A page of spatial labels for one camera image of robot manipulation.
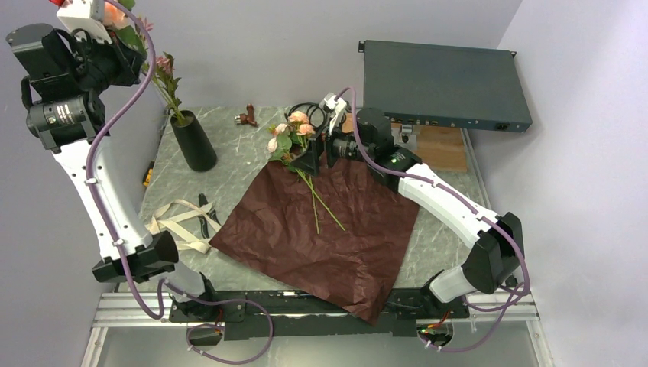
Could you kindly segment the red flower bouquet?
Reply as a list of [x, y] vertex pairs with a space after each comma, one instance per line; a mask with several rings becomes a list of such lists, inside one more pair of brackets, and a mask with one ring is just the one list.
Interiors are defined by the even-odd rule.
[[322, 131], [317, 130], [310, 117], [301, 111], [289, 113], [285, 122], [272, 125], [268, 131], [271, 134], [267, 143], [269, 160], [278, 161], [288, 171], [297, 174], [310, 191], [316, 232], [320, 233], [319, 208], [323, 208], [333, 222], [341, 230], [345, 230], [342, 222], [319, 195], [314, 183], [315, 176], [319, 174]]

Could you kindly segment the peach flower stem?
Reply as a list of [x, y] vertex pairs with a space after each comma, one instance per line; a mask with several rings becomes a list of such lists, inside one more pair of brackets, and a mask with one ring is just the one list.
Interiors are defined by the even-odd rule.
[[141, 73], [145, 75], [150, 68], [150, 58], [148, 56], [150, 48], [144, 36], [144, 29], [146, 32], [151, 32], [153, 29], [152, 23], [149, 23], [146, 18], [140, 16], [138, 16], [140, 24], [132, 22], [122, 10], [115, 7], [109, 1], [105, 1], [104, 9], [105, 15], [103, 16], [102, 23], [107, 28], [112, 29], [125, 46], [136, 50], [142, 55]]

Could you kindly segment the pink flower stem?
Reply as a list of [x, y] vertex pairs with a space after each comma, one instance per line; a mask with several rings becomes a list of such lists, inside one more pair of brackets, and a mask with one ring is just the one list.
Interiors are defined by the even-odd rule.
[[174, 62], [174, 57], [167, 52], [157, 56], [154, 62], [152, 81], [166, 103], [171, 116], [176, 119], [176, 123], [179, 126], [186, 126], [188, 119], [180, 108], [182, 101], [177, 97], [180, 78], [174, 76]]

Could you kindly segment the dark red wrapping paper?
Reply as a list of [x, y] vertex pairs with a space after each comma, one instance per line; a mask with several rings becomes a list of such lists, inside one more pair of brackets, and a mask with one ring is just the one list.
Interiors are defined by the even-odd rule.
[[394, 287], [419, 207], [339, 161], [305, 184], [278, 162], [251, 182], [211, 246], [375, 325]]

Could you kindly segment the beige ribbon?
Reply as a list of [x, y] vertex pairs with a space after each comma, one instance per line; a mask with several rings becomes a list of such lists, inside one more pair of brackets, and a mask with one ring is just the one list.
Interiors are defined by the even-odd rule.
[[[174, 206], [182, 206], [186, 211], [175, 216], [167, 217], [167, 212]], [[204, 219], [207, 227], [218, 232], [222, 226], [214, 220], [209, 213], [212, 210], [213, 203], [195, 205], [186, 200], [173, 200], [155, 210], [151, 215], [148, 223], [145, 224], [146, 229], [151, 235], [162, 233], [164, 230], [170, 232], [175, 239], [176, 247], [179, 251], [195, 251], [201, 254], [206, 254], [211, 248], [209, 241], [211, 237], [200, 239], [195, 236], [191, 231], [187, 230], [183, 223], [189, 219]]]

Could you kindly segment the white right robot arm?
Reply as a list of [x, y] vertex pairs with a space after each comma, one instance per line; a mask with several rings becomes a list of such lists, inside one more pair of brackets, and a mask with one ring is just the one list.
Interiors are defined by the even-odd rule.
[[355, 130], [344, 133], [345, 105], [322, 110], [315, 126], [301, 111], [271, 129], [273, 156], [287, 163], [308, 184], [319, 173], [322, 154], [333, 167], [338, 159], [363, 161], [375, 181], [416, 203], [449, 227], [469, 248], [462, 265], [433, 275], [420, 289], [421, 307], [430, 317], [440, 317], [451, 302], [479, 291], [492, 294], [517, 269], [521, 289], [510, 290], [511, 303], [530, 293], [530, 274], [525, 261], [521, 222], [512, 213], [503, 216], [478, 205], [448, 185], [412, 151], [394, 141], [389, 119], [378, 109], [353, 112]]

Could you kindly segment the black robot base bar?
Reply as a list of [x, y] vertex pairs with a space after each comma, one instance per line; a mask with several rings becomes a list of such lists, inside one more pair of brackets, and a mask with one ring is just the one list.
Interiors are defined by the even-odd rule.
[[268, 322], [263, 313], [243, 300], [252, 300], [271, 315], [275, 337], [387, 334], [414, 337], [425, 322], [450, 326], [451, 321], [469, 318], [470, 313], [457, 298], [447, 309], [423, 306], [417, 288], [394, 288], [384, 304], [377, 323], [371, 325], [334, 304], [303, 291], [216, 291], [217, 300], [231, 300], [217, 306], [210, 321], [224, 326], [226, 341], [240, 341], [267, 335]]

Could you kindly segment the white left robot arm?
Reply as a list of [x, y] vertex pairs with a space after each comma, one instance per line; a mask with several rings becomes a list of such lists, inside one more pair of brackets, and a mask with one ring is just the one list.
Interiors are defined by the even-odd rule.
[[29, 24], [6, 38], [26, 70], [21, 99], [30, 133], [50, 151], [71, 179], [99, 241], [92, 268], [100, 283], [159, 281], [201, 321], [219, 311], [206, 280], [179, 258], [173, 236], [151, 232], [118, 187], [113, 144], [100, 99], [110, 86], [139, 83], [142, 54], [109, 31], [103, 41], [78, 28], [66, 32], [49, 24]]

